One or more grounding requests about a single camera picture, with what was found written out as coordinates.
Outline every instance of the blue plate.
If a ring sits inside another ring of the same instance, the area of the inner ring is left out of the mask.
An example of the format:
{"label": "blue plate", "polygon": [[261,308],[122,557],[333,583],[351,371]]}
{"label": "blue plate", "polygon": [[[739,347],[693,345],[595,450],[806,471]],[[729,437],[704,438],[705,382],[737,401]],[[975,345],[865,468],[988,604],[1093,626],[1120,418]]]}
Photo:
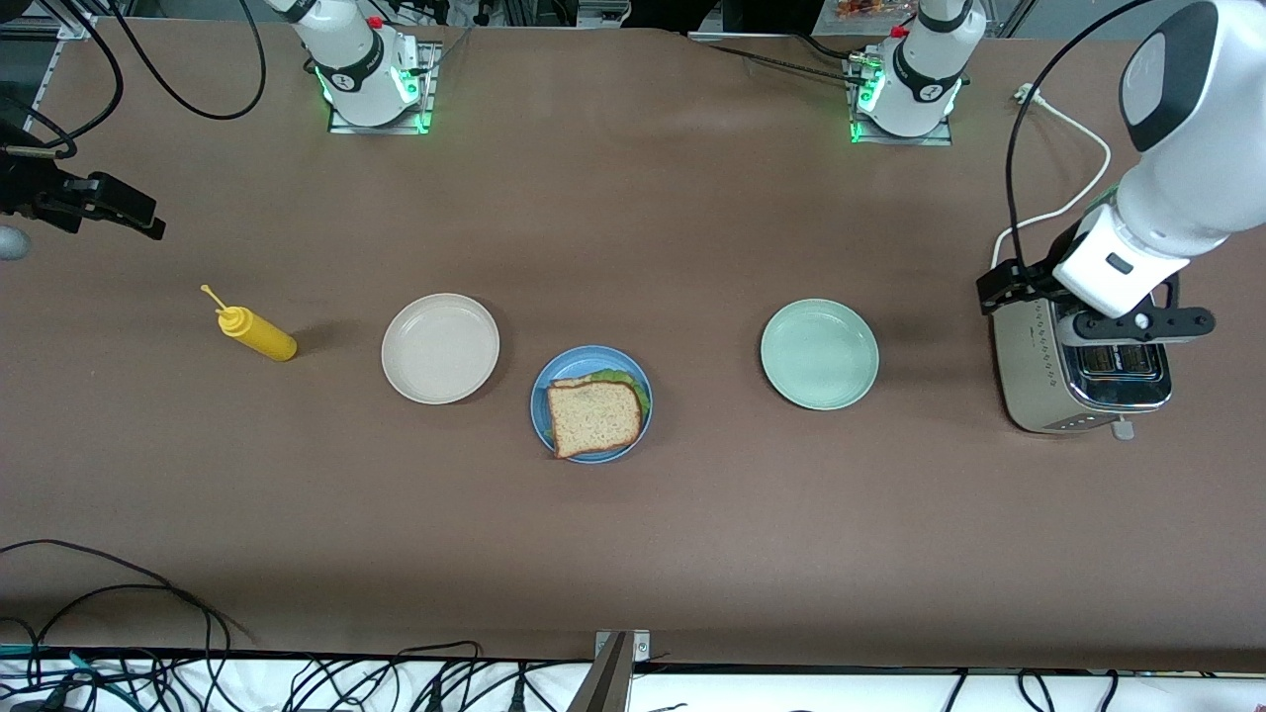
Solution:
{"label": "blue plate", "polygon": [[579,379],[603,369],[615,369],[630,374],[646,389],[646,397],[651,400],[651,407],[642,414],[642,432],[637,436],[633,445],[605,452],[586,452],[568,457],[572,462],[586,465],[610,462],[641,442],[642,436],[646,435],[646,428],[651,426],[651,413],[655,412],[655,395],[651,393],[651,380],[646,378],[646,371],[642,370],[642,366],[638,366],[637,361],[629,359],[623,351],[617,351],[610,346],[577,346],[576,348],[563,351],[546,364],[541,375],[537,376],[536,385],[532,386],[532,427],[537,429],[537,437],[541,438],[541,442],[546,443],[546,447],[553,452],[553,440],[546,436],[546,431],[553,427],[549,419],[549,403],[546,399],[546,389],[549,388],[549,384],[560,379]]}

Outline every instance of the bread crust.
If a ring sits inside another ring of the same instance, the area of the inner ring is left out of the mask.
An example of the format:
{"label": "bread crust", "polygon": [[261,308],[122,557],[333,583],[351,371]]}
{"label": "bread crust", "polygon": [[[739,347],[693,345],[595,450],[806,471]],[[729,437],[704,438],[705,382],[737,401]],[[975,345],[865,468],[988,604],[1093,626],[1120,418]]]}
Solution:
{"label": "bread crust", "polygon": [[553,441],[555,441],[555,447],[553,447],[555,460],[567,460],[568,457],[575,457],[577,455],[587,455],[590,452],[609,452],[611,450],[619,450],[622,447],[628,447],[628,446],[633,445],[634,442],[637,442],[637,438],[642,437],[642,427],[643,427],[643,422],[646,421],[646,413],[642,412],[642,402],[638,400],[637,391],[633,390],[632,385],[629,385],[627,383],[619,383],[619,381],[589,381],[589,383],[582,383],[582,384],[576,384],[576,385],[551,385],[549,388],[546,389],[546,404],[549,408],[549,422],[551,423],[556,423],[557,422],[557,416],[555,414],[553,398],[549,398],[549,391],[551,390],[555,390],[555,389],[557,389],[557,390],[572,390],[572,389],[576,389],[576,388],[585,388],[585,386],[594,385],[594,383],[609,383],[611,385],[624,386],[629,391],[629,395],[633,397],[633,405],[634,405],[634,408],[637,408],[637,432],[633,433],[633,436],[629,437],[628,440],[624,440],[622,442],[611,445],[610,447],[579,450],[579,451],[572,452],[572,454],[570,454],[567,456],[562,456],[562,455],[558,454],[560,452],[558,451],[558,433],[557,433],[557,428],[555,428],[555,431],[556,431],[555,432],[555,437],[553,437]]}

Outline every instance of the white cable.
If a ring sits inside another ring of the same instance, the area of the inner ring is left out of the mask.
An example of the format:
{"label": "white cable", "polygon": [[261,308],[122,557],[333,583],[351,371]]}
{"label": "white cable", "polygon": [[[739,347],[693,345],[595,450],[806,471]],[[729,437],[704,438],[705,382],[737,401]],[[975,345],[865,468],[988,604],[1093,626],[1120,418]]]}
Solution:
{"label": "white cable", "polygon": [[[1019,90],[1015,92],[1015,100],[1017,101],[1024,101],[1024,98],[1028,95],[1029,91],[1032,91],[1032,89],[1033,89],[1032,84],[1025,84],[1025,85],[1020,86]],[[1038,106],[1042,106],[1047,111],[1051,111],[1052,114],[1055,114],[1056,118],[1063,119],[1072,128],[1075,128],[1075,129],[1080,130],[1081,133],[1084,133],[1084,134],[1089,136],[1090,138],[1093,138],[1095,141],[1095,143],[1098,143],[1099,147],[1104,149],[1104,162],[1103,162],[1101,166],[1099,166],[1099,172],[1095,174],[1095,177],[1090,179],[1090,182],[1087,182],[1086,186],[1082,188],[1080,193],[1077,193],[1076,195],[1072,196],[1071,200],[1069,200],[1067,203],[1065,203],[1063,208],[1060,208],[1058,210],[1055,210],[1052,213],[1044,213],[1044,214],[1034,215],[1032,218],[1022,220],[1017,226],[1017,227],[1020,227],[1020,228],[1025,228],[1028,226],[1032,226],[1033,223],[1041,223],[1042,220],[1048,220],[1051,218],[1057,218],[1057,217],[1067,213],[1069,210],[1071,210],[1072,207],[1076,205],[1082,198],[1085,198],[1086,194],[1090,193],[1095,188],[1095,185],[1099,182],[1099,180],[1104,177],[1104,174],[1108,172],[1108,165],[1112,163],[1112,148],[1108,147],[1108,143],[1105,143],[1104,139],[1099,138],[1099,134],[1096,134],[1095,132],[1093,132],[1093,130],[1087,129],[1086,127],[1081,125],[1081,123],[1079,123],[1072,117],[1070,117],[1070,115],[1065,114],[1063,111],[1061,111],[1061,110],[1056,109],[1055,106],[1052,106],[1051,103],[1047,101],[1044,96],[1042,96],[1042,91],[1041,90],[1038,90],[1038,92],[1033,95],[1032,104],[1037,104]],[[994,241],[994,257],[989,262],[990,269],[998,266],[998,257],[999,257],[999,253],[1003,250],[1003,241],[1005,241],[1006,237],[1010,236],[1010,234],[1012,234],[1012,228],[1008,227],[1001,233],[999,233],[998,234],[998,239]]]}

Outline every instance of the white plate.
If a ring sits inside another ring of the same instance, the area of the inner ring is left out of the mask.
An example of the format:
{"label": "white plate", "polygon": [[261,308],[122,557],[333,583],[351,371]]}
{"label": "white plate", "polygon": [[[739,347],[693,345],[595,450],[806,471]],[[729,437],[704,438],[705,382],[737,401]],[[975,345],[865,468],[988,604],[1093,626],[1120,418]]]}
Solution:
{"label": "white plate", "polygon": [[501,334],[482,304],[432,294],[405,307],[382,337],[382,372],[400,395],[428,405],[461,400],[492,375]]}

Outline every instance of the light green plate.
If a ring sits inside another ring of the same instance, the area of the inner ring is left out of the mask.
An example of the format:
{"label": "light green plate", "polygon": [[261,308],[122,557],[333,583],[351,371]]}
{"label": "light green plate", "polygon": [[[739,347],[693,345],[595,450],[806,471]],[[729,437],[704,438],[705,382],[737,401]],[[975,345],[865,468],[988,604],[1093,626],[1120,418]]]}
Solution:
{"label": "light green plate", "polygon": [[765,326],[761,364],[791,403],[834,410],[857,403],[875,384],[879,345],[857,312],[829,299],[803,299]]}

